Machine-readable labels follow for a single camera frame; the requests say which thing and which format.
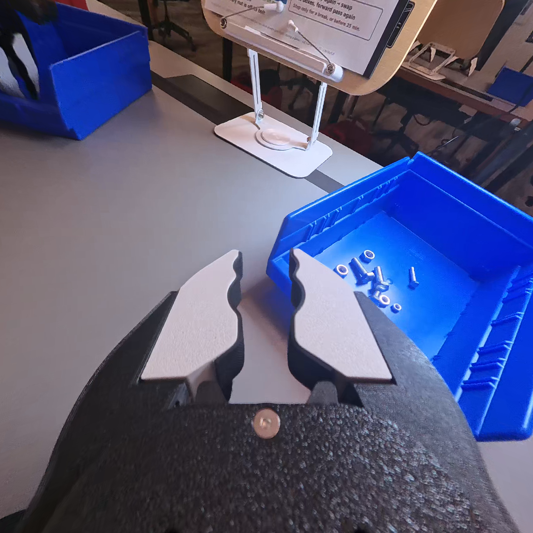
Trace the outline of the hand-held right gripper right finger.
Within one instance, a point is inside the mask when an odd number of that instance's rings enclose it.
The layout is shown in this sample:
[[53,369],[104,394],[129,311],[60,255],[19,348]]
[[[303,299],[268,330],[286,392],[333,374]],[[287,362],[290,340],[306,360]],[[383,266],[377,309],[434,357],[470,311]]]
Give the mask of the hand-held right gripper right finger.
[[331,382],[393,384],[394,378],[360,306],[345,281],[344,264],[329,268],[300,248],[290,250],[288,366],[306,388]]

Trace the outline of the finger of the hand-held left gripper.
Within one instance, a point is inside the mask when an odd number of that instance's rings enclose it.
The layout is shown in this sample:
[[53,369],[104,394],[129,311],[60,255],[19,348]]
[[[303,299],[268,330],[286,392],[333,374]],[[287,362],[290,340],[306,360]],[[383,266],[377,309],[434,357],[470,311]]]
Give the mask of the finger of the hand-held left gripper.
[[19,98],[40,97],[37,62],[19,32],[1,32],[1,92]]

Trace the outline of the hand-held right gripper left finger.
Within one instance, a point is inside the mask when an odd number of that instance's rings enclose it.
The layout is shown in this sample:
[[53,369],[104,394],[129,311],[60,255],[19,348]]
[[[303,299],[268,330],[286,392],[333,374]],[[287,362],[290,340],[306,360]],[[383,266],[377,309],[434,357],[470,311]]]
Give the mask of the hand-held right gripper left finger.
[[242,277],[243,255],[230,250],[182,285],[150,349],[142,381],[181,380],[194,398],[202,383],[215,382],[230,400],[244,364]]

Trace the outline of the cluster of bolts with nuts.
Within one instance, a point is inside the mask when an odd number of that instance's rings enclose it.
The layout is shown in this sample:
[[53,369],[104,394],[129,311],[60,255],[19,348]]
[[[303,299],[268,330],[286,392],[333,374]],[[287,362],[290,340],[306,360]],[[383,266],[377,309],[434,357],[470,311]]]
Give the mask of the cluster of bolts with nuts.
[[369,286],[368,296],[379,308],[389,310],[397,315],[403,310],[398,302],[393,302],[388,294],[393,282],[386,278],[379,265],[373,265],[376,254],[371,249],[364,249],[357,257],[352,257],[349,264],[338,263],[333,272],[342,279],[352,276],[357,287]]

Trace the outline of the blue plastic bin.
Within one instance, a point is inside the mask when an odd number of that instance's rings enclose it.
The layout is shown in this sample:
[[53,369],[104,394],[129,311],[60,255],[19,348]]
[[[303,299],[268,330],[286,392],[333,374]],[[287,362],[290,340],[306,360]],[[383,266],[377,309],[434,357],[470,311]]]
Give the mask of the blue plastic bin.
[[288,214],[266,273],[290,295],[290,250],[390,280],[381,310],[432,362],[478,441],[532,436],[532,218],[421,153]]
[[16,16],[41,93],[32,99],[1,92],[1,122],[80,141],[151,90],[145,27],[61,3],[41,24]]

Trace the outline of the wooden desk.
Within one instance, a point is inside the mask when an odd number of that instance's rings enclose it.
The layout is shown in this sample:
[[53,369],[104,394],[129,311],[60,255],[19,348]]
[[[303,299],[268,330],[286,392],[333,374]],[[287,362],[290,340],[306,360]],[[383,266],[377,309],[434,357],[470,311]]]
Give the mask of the wooden desk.
[[504,102],[492,96],[492,100],[489,101],[482,98],[482,96],[489,97],[489,95],[483,92],[477,91],[476,93],[479,95],[471,94],[466,91],[467,87],[465,86],[459,85],[458,87],[455,87],[448,83],[432,81],[403,67],[395,73],[395,77],[399,77],[406,82],[410,82],[423,89],[453,100],[461,106],[466,106],[469,109],[476,110],[492,117],[500,116],[502,120],[507,122],[513,118],[519,118],[521,126],[525,126],[532,122],[532,102],[525,107],[518,107],[516,110],[512,111],[511,109],[513,106],[508,102]]

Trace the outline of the white folding stand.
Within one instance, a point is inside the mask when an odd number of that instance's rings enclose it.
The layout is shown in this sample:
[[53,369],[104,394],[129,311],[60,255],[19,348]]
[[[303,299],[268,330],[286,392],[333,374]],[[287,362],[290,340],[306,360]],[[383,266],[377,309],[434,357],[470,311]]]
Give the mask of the white folding stand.
[[419,37],[402,67],[431,81],[443,81],[447,78],[448,70],[468,79],[476,70],[482,46],[480,43],[461,45],[459,50],[456,50],[436,42],[422,43]]

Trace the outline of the small blue bin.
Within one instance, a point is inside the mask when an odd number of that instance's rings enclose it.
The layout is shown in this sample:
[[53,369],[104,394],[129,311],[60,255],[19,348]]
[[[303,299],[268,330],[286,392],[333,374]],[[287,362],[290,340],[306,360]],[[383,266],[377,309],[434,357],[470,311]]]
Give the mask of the small blue bin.
[[532,101],[532,76],[504,66],[486,93],[517,107],[525,107]]

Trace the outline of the white instruction sheet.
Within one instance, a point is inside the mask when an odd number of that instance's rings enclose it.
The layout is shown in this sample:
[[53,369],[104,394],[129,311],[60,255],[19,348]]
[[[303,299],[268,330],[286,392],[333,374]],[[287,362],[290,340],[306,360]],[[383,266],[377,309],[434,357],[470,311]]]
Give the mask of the white instruction sheet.
[[411,1],[205,1],[227,37],[335,82],[370,78]]

